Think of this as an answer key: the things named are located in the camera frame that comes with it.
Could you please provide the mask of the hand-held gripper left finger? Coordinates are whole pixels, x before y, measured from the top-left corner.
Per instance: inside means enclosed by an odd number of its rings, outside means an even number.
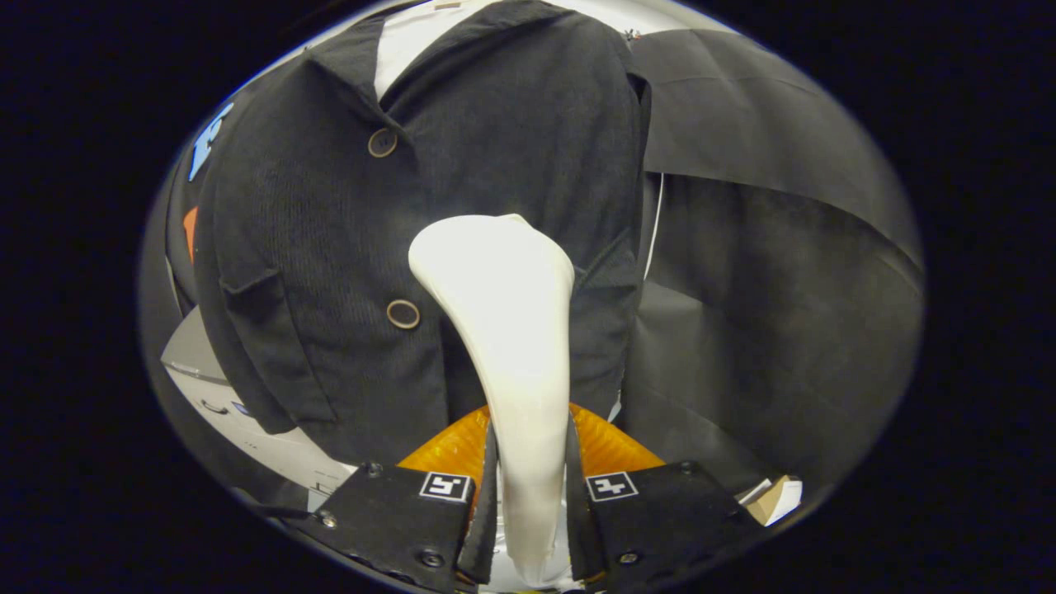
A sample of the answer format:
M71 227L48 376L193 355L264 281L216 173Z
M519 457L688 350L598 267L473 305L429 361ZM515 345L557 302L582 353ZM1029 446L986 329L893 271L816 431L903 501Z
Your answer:
M301 520L300 538L399 592L475 593L497 541L497 454L482 407L403 461L351 474Z

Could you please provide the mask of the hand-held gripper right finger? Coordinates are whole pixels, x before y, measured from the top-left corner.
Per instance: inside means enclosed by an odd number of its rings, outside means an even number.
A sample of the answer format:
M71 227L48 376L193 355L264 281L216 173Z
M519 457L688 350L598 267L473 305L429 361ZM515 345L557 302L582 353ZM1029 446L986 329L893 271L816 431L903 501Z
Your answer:
M663 592L743 555L763 525L698 461L664 462L574 403L567 535L586 591Z

